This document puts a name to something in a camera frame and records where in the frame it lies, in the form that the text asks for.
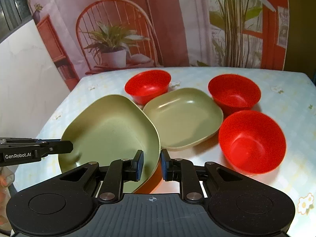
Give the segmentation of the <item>person's left hand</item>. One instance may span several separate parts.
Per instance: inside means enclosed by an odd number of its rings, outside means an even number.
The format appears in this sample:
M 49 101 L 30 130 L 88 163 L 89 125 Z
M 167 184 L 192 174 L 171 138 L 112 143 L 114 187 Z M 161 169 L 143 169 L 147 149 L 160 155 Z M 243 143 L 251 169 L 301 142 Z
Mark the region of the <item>person's left hand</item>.
M 6 177 L 1 174 L 1 192 L 0 192 L 0 207 L 1 207 L 1 230 L 11 230 L 12 227 L 8 221 L 6 207 L 10 199 L 8 192 L 8 183 Z

